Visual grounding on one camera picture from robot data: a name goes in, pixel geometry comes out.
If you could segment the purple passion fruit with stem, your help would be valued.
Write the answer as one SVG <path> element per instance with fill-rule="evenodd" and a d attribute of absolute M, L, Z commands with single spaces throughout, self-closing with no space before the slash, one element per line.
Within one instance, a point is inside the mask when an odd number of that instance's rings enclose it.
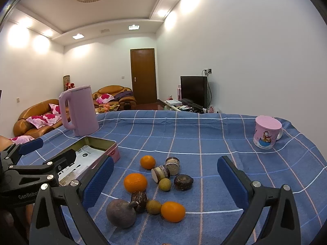
<path fill-rule="evenodd" d="M 106 207 L 106 216 L 113 225 L 120 228 L 129 228 L 136 221 L 137 201 L 127 202 L 122 199 L 111 201 Z"/>

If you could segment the large orange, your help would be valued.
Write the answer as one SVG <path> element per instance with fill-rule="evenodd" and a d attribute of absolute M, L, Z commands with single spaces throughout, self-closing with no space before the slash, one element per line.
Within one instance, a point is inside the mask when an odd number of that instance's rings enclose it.
<path fill-rule="evenodd" d="M 131 194 L 136 191 L 144 192 L 147 189 L 147 178 L 140 173 L 128 174 L 124 178 L 124 187 Z"/>

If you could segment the dark chocolate fruit piece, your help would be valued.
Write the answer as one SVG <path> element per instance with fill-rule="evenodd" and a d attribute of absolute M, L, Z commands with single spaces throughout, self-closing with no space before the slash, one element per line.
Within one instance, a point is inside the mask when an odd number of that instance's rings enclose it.
<path fill-rule="evenodd" d="M 146 210 L 147 195 L 145 191 L 135 191 L 131 194 L 131 202 L 137 202 L 138 205 L 134 207 L 137 214 L 143 213 Z"/>

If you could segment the small orange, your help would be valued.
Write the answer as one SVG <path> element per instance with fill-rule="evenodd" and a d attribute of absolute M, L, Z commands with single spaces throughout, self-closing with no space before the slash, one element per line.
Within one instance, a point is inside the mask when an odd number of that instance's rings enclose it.
<path fill-rule="evenodd" d="M 151 170 L 156 166 L 156 160 L 151 155 L 145 155 L 140 159 L 140 165 L 146 170 Z"/>

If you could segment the green-yellow round fruit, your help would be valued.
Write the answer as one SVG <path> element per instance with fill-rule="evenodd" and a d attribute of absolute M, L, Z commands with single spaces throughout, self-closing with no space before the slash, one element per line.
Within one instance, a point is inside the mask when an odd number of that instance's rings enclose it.
<path fill-rule="evenodd" d="M 171 190 L 171 180 L 168 178 L 163 178 L 159 181 L 159 189 L 165 192 Z"/>

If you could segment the dark brown mangosteen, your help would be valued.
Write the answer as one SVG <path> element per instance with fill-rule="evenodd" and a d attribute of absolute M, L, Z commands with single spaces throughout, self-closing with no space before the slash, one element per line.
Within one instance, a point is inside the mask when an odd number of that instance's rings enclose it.
<path fill-rule="evenodd" d="M 189 190 L 193 185 L 194 179 L 186 174 L 178 174 L 174 178 L 175 188 L 181 191 Z"/>

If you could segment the near orange sofa seat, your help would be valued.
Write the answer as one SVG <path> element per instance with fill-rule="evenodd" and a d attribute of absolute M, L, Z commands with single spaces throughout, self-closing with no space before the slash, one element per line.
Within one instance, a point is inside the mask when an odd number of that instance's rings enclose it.
<path fill-rule="evenodd" d="M 12 144 L 13 144 L 13 142 L 10 139 L 8 139 L 4 136 L 0 136 L 0 151 L 7 149 Z"/>

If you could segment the pink floral cushion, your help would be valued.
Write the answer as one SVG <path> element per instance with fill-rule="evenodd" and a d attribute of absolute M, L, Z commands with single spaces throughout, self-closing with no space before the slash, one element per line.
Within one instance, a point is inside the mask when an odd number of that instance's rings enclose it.
<path fill-rule="evenodd" d="M 43 126 L 53 126 L 57 124 L 61 118 L 61 112 L 59 105 L 49 104 L 51 112 L 47 112 L 41 116 L 30 116 L 26 119 L 27 122 L 31 123 L 37 129 Z"/>

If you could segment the printed paper in tin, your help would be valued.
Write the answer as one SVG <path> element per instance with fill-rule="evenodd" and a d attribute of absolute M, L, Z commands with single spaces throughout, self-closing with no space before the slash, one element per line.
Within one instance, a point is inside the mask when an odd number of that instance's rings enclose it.
<path fill-rule="evenodd" d="M 103 150 L 94 149 L 89 145 L 84 145 L 76 151 L 76 159 L 74 163 L 58 173 L 59 184 L 65 186 L 72 180 L 80 180 L 84 176 L 84 173 L 101 157 L 103 153 Z"/>

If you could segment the pink metal tin box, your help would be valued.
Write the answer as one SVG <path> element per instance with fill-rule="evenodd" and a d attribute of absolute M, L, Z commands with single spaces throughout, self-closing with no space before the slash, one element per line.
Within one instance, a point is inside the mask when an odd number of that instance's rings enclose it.
<path fill-rule="evenodd" d="M 114 140 L 84 136 L 58 155 L 66 153 L 70 149 L 75 151 L 76 159 L 72 164 L 58 171 L 59 185 L 61 186 L 68 185 L 74 179 L 80 180 L 86 171 L 92 169 L 103 156 L 111 157 L 114 163 L 120 159 L 118 145 Z"/>

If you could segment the pink electric kettle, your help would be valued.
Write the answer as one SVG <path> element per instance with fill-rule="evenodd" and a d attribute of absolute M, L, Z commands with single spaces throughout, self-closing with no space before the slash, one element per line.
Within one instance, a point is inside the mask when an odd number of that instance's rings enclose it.
<path fill-rule="evenodd" d="M 59 106 L 63 126 L 77 137 L 88 136 L 99 129 L 90 86 L 62 92 Z"/>

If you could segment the pink cartoon mug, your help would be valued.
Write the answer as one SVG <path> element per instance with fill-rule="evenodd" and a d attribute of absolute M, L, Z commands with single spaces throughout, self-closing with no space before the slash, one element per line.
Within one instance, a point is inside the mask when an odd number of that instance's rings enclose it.
<path fill-rule="evenodd" d="M 257 116 L 253 142 L 261 149 L 272 149 L 281 130 L 282 124 L 277 119 L 264 115 Z"/>

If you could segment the brown wooden door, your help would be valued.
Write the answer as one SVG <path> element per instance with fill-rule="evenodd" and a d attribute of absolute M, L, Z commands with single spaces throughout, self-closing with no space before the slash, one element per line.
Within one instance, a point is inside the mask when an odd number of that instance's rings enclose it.
<path fill-rule="evenodd" d="M 155 49 L 131 49 L 132 91 L 137 104 L 157 101 Z"/>

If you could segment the black television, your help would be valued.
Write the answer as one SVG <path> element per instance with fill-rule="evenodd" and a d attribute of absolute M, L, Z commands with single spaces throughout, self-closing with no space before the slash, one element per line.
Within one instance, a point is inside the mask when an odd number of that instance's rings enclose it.
<path fill-rule="evenodd" d="M 202 107 L 208 105 L 208 82 L 205 76 L 182 76 L 181 98 Z"/>

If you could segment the wall power socket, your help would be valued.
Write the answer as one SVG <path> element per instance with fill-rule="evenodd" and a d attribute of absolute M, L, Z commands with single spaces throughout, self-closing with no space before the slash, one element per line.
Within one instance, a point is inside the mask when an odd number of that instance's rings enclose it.
<path fill-rule="evenodd" d="M 211 74 L 212 73 L 212 69 L 205 69 L 203 70 L 205 75 Z"/>

